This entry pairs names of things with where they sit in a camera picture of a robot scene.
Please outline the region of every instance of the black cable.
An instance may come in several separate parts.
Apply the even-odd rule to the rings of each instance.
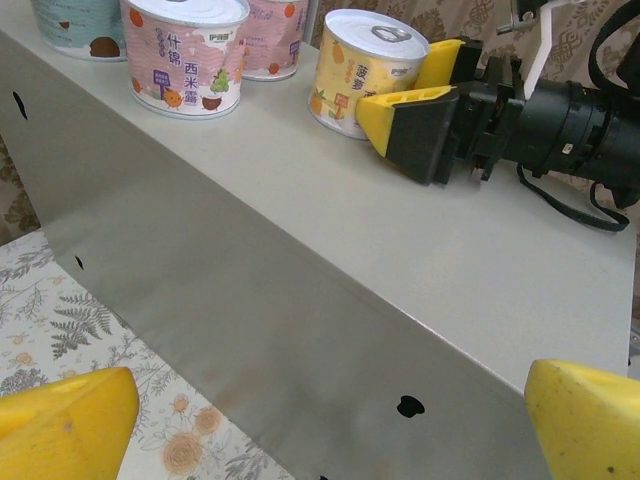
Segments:
[[[607,38],[638,15],[640,15],[640,0],[629,0],[622,7],[616,10],[613,15],[611,15],[609,20],[602,25],[598,35],[596,35],[593,45],[591,46],[591,51],[589,52],[588,67],[591,81],[600,90],[629,96],[629,91],[626,88],[616,85],[605,77],[598,65],[597,54],[598,49],[607,40]]]
[[[573,207],[570,207],[566,203],[562,203],[557,198],[554,198],[549,193],[542,190],[540,187],[537,187],[533,183],[529,182],[524,176],[524,171],[522,170],[522,165],[518,164],[517,166],[518,178],[520,179],[520,183],[527,187],[534,193],[540,195],[549,205],[555,208],[558,212],[563,214],[564,216],[570,218],[571,220],[575,220],[578,223],[582,223],[583,225],[588,225],[590,227],[597,228],[599,230],[604,230],[606,232],[621,232],[629,225],[629,219],[615,210],[611,210],[610,208],[603,207],[599,205],[596,200],[596,188],[599,185],[598,183],[593,183],[591,185],[591,190],[589,191],[589,200],[591,200],[591,205],[596,207],[605,215],[613,218],[615,222],[610,222],[608,220],[604,220],[602,218],[595,217],[585,212],[581,212],[580,210],[576,210]]]

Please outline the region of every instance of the yellow object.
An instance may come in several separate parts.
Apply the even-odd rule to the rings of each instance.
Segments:
[[[435,100],[453,88],[446,85],[361,98],[356,106],[356,118],[376,151],[386,157],[395,112],[393,106],[399,103]]]
[[[366,139],[356,122],[358,99],[413,88],[422,61],[363,53],[334,38],[325,28],[309,97],[310,109],[327,127]]]
[[[0,398],[0,480],[115,480],[137,414],[127,368]]]
[[[464,42],[458,39],[432,43],[427,58],[422,62],[416,88],[449,85],[451,73],[462,45]]]
[[[554,480],[640,478],[640,382],[537,360],[525,399]]]

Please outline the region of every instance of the gray table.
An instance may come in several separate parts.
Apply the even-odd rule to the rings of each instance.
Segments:
[[[297,478],[541,478],[531,361],[625,374],[633,229],[568,221],[507,165],[408,181],[309,114],[314,49],[187,122],[126,64],[48,49],[26,2],[0,39],[0,131],[58,263]]]

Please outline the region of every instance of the yellow label can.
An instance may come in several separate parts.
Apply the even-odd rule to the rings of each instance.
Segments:
[[[362,97],[410,90],[429,51],[413,28],[379,13],[334,10],[325,17],[309,109],[320,123],[366,139],[356,121]]]

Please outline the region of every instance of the flower pattern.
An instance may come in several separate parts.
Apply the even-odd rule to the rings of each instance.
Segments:
[[[140,396],[118,480],[292,480],[68,277],[42,232],[0,247],[0,396],[116,365]]]

